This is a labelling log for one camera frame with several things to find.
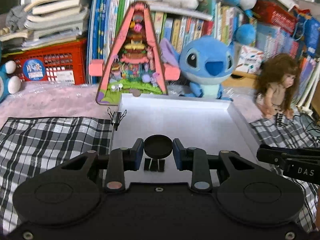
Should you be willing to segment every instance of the pink toy playset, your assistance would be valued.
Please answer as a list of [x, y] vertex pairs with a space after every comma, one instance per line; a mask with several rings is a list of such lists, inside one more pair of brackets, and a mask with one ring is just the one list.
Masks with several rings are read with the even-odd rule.
[[105, 66], [101, 60], [90, 65], [90, 74], [102, 72], [97, 103], [117, 105], [122, 93], [167, 94], [165, 72], [168, 79], [177, 80], [180, 70], [170, 65], [165, 70], [160, 55], [149, 6], [132, 3]]

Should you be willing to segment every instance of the sticker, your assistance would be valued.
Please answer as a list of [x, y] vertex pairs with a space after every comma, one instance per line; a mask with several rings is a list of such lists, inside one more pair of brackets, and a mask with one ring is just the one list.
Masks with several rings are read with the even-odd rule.
[[45, 76], [45, 68], [39, 59], [28, 59], [23, 65], [23, 73], [28, 79], [37, 81]]
[[57, 71], [56, 75], [56, 81], [66, 81], [68, 83], [75, 84], [75, 78], [72, 70]]

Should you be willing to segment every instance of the white tray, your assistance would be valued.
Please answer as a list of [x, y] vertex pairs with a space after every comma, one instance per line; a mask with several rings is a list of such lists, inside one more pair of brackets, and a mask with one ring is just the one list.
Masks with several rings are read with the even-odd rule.
[[[111, 150], [131, 148], [137, 138], [145, 140], [163, 134], [171, 140], [179, 138], [185, 148], [198, 147], [212, 155], [234, 150], [261, 165], [256, 158], [258, 140], [230, 101], [123, 94], [119, 111], [125, 110], [126, 116], [113, 133]], [[126, 187], [131, 182], [191, 182], [191, 171], [178, 171], [172, 154], [165, 158], [164, 172], [144, 171], [145, 157], [148, 158], [144, 154], [139, 171], [125, 172]], [[219, 185], [216, 171], [211, 171], [211, 177], [213, 185]]]

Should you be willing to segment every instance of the brown hair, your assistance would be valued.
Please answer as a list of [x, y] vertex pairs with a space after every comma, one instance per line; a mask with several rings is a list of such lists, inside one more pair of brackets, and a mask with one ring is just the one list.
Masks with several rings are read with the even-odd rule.
[[293, 85], [286, 89], [284, 103], [282, 104], [282, 110], [290, 109], [293, 95], [299, 85], [300, 68], [299, 64], [289, 54], [280, 53], [263, 64], [261, 74], [254, 84], [255, 95], [262, 94], [262, 96], [265, 96], [269, 83], [282, 83], [285, 74], [296, 76]]

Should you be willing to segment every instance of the plush nose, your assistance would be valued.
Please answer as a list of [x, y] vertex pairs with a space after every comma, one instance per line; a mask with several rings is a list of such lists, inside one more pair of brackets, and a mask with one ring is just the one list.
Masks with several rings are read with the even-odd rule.
[[205, 64], [205, 69], [207, 70], [207, 72], [215, 77], [217, 75], [219, 75], [222, 70], [223, 70], [223, 62], [219, 61], [219, 62], [207, 62]]

